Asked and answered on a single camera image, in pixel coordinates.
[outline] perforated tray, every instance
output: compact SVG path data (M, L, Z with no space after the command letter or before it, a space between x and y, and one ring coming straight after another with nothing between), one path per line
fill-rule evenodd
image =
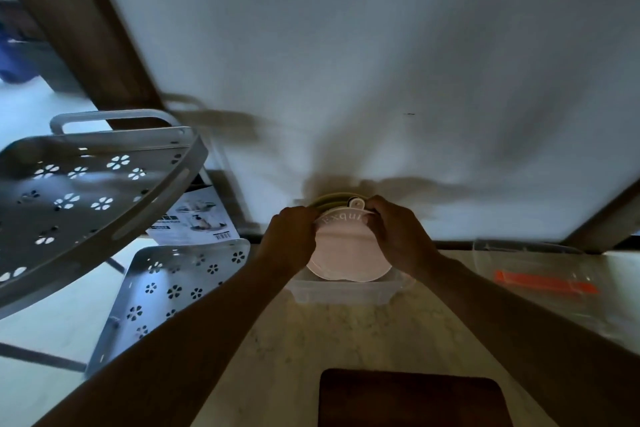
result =
M68 121L154 110L59 115ZM30 137L0 153L0 319L70 284L139 236L180 197L207 149L189 127Z
M129 266L85 375L93 375L134 342L236 273L247 240L143 248Z

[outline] plastic container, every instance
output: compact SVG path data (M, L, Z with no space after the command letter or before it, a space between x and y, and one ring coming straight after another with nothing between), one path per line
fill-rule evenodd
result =
M476 273L588 329L619 340L611 287L590 256L548 243L476 240Z
M412 286L413 282L413 278L394 268L371 282L325 280L303 268L285 288L293 293L294 299L300 304L384 305L397 292Z

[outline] wrist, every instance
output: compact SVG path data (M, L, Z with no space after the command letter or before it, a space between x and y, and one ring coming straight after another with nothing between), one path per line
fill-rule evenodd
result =
M260 253L255 255L251 265L256 271L268 276L276 282L286 284L302 267L290 264L284 257L273 253Z

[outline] cutting board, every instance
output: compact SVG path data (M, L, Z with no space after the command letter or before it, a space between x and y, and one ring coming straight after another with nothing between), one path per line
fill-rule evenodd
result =
M318 427L513 427L488 378L325 370Z

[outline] product manual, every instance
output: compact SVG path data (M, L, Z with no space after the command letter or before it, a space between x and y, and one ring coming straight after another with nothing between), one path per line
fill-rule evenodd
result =
M205 245L240 237L213 186L185 192L147 233L158 245Z

